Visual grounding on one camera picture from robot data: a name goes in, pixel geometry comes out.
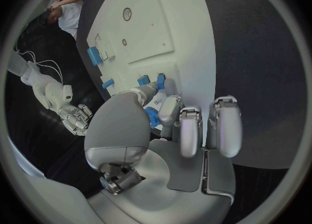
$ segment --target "dark background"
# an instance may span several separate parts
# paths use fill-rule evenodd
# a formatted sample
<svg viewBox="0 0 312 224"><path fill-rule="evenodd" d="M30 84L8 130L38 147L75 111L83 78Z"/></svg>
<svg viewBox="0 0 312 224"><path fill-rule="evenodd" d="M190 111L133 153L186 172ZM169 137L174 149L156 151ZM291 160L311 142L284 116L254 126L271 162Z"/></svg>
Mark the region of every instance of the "dark background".
<svg viewBox="0 0 312 224"><path fill-rule="evenodd" d="M16 0L2 0L2 14L1 14L1 20L3 20L6 17L6 12L9 8L12 7L13 2ZM302 12L300 17L302 19L306 19L306 22L309 22L309 24L305 24L306 30L310 30L310 19L311 19L311 12L309 10L310 7L310 0L293 0L294 6L298 7L300 11ZM70 35L67 35L65 32L62 32L61 30L57 28L50 28L50 35L49 42L50 46L46 51L46 55L53 55L54 60L55 57L59 57L60 54L63 54L64 49L62 47L66 46L68 52L66 51L66 54L64 56L61 55L62 61L58 62L60 65L63 75L67 74L67 76L64 78L64 80L67 81L68 84L72 84L73 92L74 92L74 103L85 103L93 110L97 109L101 105L101 97L97 93L96 89L92 86L92 82L90 78L88 78L88 75L86 71L83 69L83 65L80 62L79 63L79 54L75 49L75 42L73 41L72 37ZM47 48L46 46L41 46L39 43L48 43L47 35L46 33L42 32L41 30L36 29L35 27L32 30L29 30L28 34L34 36L33 39L27 39L27 42L29 45L33 45L33 47L36 46L38 48L37 52L32 49L35 53L41 54L44 52L44 49ZM23 43L20 43L19 48L23 48L27 46L23 46ZM37 60L39 61L41 58L41 55L37 56ZM71 59L76 61L76 67L73 70L67 70L66 59L68 59L67 62L70 62ZM51 69L42 70L44 73L49 74L57 79L57 75L54 74L54 72ZM18 77L10 75L8 78L9 83L13 83L14 87L20 86L19 90L23 90L25 93L25 99L29 99L33 96L32 91L29 90L30 88L27 88L25 85L21 84ZM6 102L7 110L10 109L14 111L22 110L22 108L18 108L19 104L14 103L14 97L16 98L18 96L17 94L14 94L14 91L11 90L12 93L7 95L8 100ZM19 107L27 107L29 109L29 106L35 106L38 107L36 109L41 109L41 105L36 102L36 100L28 102L28 100L23 100L23 105L20 105ZM34 118L34 111L29 113L29 118ZM47 117L47 115L39 116L44 119ZM25 139L26 144L25 146L19 147L25 156L27 156L28 159L31 160L40 170L42 170L45 175L49 178L52 178L54 180L58 180L70 185L75 185L76 187L80 188L80 190L84 190L84 183L82 181L86 178L96 178L95 172L90 170L89 174L85 174L81 176L81 178L72 178L72 181L68 181L70 176L73 173L76 173L73 170L68 171L65 167L62 167L63 164L66 164L68 162L75 163L77 160L77 157L81 156L81 151L83 150L83 141L80 137L73 138L70 133L67 133L67 130L64 131L62 126L59 126L57 122L50 122L49 126L34 126L34 123L30 123L30 121L27 121L26 119L16 119L17 121L9 121L11 123L16 124L15 126L23 126L24 131L19 131L17 133L11 132L10 135L12 136L12 139ZM33 130L34 128L37 128L36 131L31 131L27 133L27 130ZM53 129L55 130L55 137L51 139L46 133L48 133L46 130ZM39 140L39 142L36 142L36 145L32 145L33 140ZM52 144L58 145L58 149L53 149L51 152L49 152L50 148L52 147ZM83 169L88 170L88 166L85 164L85 167ZM261 203L263 200L266 199L270 195L270 193L274 190L274 188L277 186L279 181L284 176L286 170L266 170L266 169L255 169L255 168L246 168L243 166L235 166L235 172L237 175L239 175L239 181L237 184L237 195L240 196L239 201L235 201L234 205L232 206L232 209L225 220L225 223L235 223L239 219L243 218L247 214L249 214L252 210L254 210L259 203ZM309 217L309 213L312 210L311 204L307 204L312 197L312 192L310 189L310 185L312 182L312 176L310 175L308 177L308 180L306 181L305 185L295 198L295 200L291 203L289 208L283 213L282 216L276 221L276 223L284 223L286 220L295 220L299 223L306 223L307 220L305 218ZM14 194L12 193L9 185L6 183L3 176L0 178L2 182L2 197L1 197L1 203L0 203L0 214L2 215L2 223L27 223L29 220L34 222L32 220L32 217L24 210L22 205L17 201L17 199L14 197ZM89 189L85 189L85 195L93 194L93 189L89 191Z"/></svg>

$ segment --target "mounting hole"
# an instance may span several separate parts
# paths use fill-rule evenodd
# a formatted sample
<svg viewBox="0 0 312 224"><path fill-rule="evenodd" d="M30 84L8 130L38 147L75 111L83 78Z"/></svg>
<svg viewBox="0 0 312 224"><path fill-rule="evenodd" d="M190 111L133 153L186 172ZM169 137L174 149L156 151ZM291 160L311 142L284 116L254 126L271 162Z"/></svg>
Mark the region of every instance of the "mounting hole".
<svg viewBox="0 0 312 224"><path fill-rule="evenodd" d="M132 13L131 13L130 8L128 8L128 7L125 8L123 13L122 13L122 17L124 18L124 20L128 21L131 18L131 15L132 15Z"/></svg>

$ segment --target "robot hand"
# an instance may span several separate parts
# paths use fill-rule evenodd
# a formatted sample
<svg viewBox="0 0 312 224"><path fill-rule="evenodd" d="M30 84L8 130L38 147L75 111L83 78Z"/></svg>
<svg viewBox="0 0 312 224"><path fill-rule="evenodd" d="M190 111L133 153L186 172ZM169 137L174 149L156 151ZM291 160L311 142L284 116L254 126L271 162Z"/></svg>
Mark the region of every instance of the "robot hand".
<svg viewBox="0 0 312 224"><path fill-rule="evenodd" d="M64 126L74 135L85 136L88 120L92 117L90 109L82 104L75 107L70 104L72 88L62 85L49 75L40 72L33 62L26 62L18 53L13 53L8 71L21 77L21 81L32 86L35 97L46 108L60 117Z"/></svg>

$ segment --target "person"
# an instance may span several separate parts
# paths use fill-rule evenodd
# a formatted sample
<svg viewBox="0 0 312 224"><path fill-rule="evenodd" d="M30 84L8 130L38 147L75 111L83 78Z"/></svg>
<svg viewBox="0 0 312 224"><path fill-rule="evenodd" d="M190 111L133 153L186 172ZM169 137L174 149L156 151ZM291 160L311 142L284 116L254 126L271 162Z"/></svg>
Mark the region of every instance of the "person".
<svg viewBox="0 0 312 224"><path fill-rule="evenodd" d="M58 20L59 27L77 38L77 29L83 0L62 0L54 2L40 17L39 24L43 27Z"/></svg>

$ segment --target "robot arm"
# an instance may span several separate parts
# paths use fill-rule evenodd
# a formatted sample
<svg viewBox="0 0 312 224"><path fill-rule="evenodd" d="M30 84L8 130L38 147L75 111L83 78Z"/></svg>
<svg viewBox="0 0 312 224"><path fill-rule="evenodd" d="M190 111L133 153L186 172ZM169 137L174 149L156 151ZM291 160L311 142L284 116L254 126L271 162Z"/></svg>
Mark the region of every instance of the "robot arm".
<svg viewBox="0 0 312 224"><path fill-rule="evenodd" d="M39 67L26 62L17 52L10 59L8 71L21 77L21 81L32 86L35 97L46 108L57 113L64 126L74 135L85 136L88 120L92 116L90 109L82 104L74 107L70 85L62 85L49 75L40 72Z"/></svg>

